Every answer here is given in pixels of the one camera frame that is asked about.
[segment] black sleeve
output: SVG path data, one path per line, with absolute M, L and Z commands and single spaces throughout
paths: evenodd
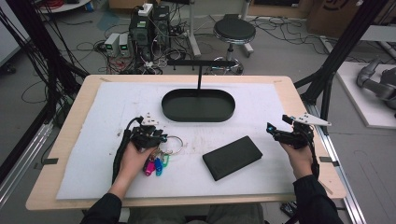
M 97 201 L 85 214 L 81 224 L 118 223 L 121 213 L 121 200 L 114 194 L 107 193 Z
M 343 223 L 334 202 L 313 175 L 302 177 L 293 185 L 300 223 Z

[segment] black stool seat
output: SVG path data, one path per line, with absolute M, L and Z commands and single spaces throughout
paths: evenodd
M 256 35 L 252 24 L 239 19 L 217 21 L 213 30 L 218 39 L 231 44 L 246 44 Z

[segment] black tray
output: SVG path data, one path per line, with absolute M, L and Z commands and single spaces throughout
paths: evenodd
M 165 94 L 163 113 L 180 122 L 222 122 L 235 110 L 235 100 L 221 90 L 178 89 Z

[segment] stool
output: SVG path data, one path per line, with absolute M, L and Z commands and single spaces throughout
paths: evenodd
M 218 72 L 221 72 L 223 75 L 227 73 L 239 76 L 243 75 L 244 65 L 233 58 L 233 45 L 244 45 L 252 41 L 256 34 L 254 26 L 247 21 L 237 18 L 227 18 L 215 23 L 213 33 L 219 40 L 230 43 L 226 57 L 218 57 L 215 61 L 234 61 L 236 65 L 231 67 L 211 67 L 211 73 L 213 75 L 219 75 Z

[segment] person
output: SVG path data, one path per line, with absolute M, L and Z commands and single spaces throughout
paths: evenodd
M 308 147 L 294 149 L 291 146 L 280 144 L 289 155 L 290 165 L 296 177 L 293 183 L 298 204 L 298 218 L 300 223 L 343 223 L 337 214 L 334 202 L 327 196 L 325 189 L 313 176 L 311 171 L 312 154 Z M 99 201 L 97 201 L 85 214 L 81 224 L 110 224 L 118 223 L 120 218 L 121 201 L 132 181 L 141 172 L 141 169 L 154 148 L 149 148 L 140 153 L 129 143 L 125 149 L 120 164 L 120 172 L 113 185 Z M 173 216 L 176 209 L 164 212 L 165 216 Z M 129 223 L 183 223 L 184 217 L 173 221 L 161 221 L 151 208 L 136 208 L 131 210 Z M 155 217 L 144 221 L 145 217 Z M 210 223 L 264 223 L 262 207 L 259 203 L 225 204 L 211 206 L 207 220 L 192 221 L 189 224 Z

